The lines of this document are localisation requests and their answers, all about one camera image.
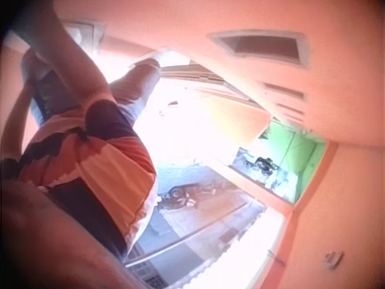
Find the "green wall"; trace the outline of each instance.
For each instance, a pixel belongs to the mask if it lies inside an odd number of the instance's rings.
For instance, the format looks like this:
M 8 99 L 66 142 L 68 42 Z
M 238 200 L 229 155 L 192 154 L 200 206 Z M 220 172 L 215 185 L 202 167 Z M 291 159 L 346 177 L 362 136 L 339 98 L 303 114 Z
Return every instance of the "green wall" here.
M 299 189 L 301 194 L 309 185 L 310 180 L 313 178 L 315 171 L 317 170 L 318 163 L 320 162 L 322 156 L 324 155 L 326 145 L 324 143 L 317 143 L 313 154 L 310 157 L 307 166 L 305 167 L 303 173 L 300 175 L 298 182 Z
M 299 133 L 294 133 L 279 123 L 271 122 L 269 130 L 267 142 L 273 151 L 274 163 L 279 165 L 282 162 L 282 169 L 295 173 L 297 176 L 300 175 L 306 168 L 317 143 Z

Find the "orange ceiling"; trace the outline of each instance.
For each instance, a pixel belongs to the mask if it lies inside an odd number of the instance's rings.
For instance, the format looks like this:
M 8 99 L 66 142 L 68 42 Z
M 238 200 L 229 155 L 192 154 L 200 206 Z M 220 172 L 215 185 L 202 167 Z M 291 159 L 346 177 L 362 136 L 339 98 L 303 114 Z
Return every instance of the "orange ceiling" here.
M 380 2 L 66 0 L 55 6 L 63 19 L 104 23 L 108 37 L 136 43 L 136 47 L 167 46 L 191 57 L 278 118 L 284 115 L 260 82 L 304 92 L 306 103 L 290 99 L 284 103 L 305 112 L 307 129 L 342 143 L 381 146 L 384 49 Z M 208 38 L 210 33 L 252 29 L 305 34 L 310 67 L 231 57 Z

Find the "striped shirt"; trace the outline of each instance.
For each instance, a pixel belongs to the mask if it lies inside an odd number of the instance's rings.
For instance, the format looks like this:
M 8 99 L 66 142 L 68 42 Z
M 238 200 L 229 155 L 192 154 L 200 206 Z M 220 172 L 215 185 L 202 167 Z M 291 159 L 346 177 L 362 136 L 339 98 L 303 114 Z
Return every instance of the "striped shirt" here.
M 52 117 L 19 162 L 2 162 L 3 177 L 47 192 L 115 256 L 123 258 L 155 206 L 154 166 L 117 104 L 99 100 L 85 115 Z

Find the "air vent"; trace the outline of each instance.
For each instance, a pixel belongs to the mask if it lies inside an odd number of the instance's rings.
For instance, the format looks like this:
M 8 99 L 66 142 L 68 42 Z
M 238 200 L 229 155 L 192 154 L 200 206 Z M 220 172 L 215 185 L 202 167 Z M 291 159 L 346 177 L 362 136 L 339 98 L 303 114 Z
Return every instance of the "air vent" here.
M 277 106 L 281 109 L 281 110 L 286 110 L 286 111 L 289 111 L 289 112 L 292 112 L 292 113 L 296 113 L 296 114 L 299 114 L 299 115 L 304 115 L 303 111 L 300 111 L 300 110 L 297 110 L 295 108 L 292 108 L 292 107 L 289 107 L 285 104 L 277 104 Z
M 268 58 L 308 66 L 309 49 L 301 33 L 287 31 L 232 31 L 215 33 L 211 39 L 236 57 Z
M 290 96 L 292 98 L 301 99 L 302 101 L 305 100 L 305 94 L 302 92 L 298 92 L 294 89 L 288 89 L 286 87 L 282 87 L 282 86 L 275 85 L 275 84 L 270 84 L 270 83 L 264 83 L 264 84 L 265 84 L 265 88 L 267 90 L 279 92 L 279 93 L 282 93 L 284 95 Z

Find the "hand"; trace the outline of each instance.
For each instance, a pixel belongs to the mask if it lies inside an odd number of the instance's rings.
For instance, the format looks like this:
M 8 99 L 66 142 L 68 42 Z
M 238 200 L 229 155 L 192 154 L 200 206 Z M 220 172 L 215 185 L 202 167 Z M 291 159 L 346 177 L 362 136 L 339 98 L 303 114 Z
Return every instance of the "hand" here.
M 42 80 L 51 70 L 51 66 L 41 61 L 36 53 L 29 48 L 21 62 L 22 77 L 24 82 Z

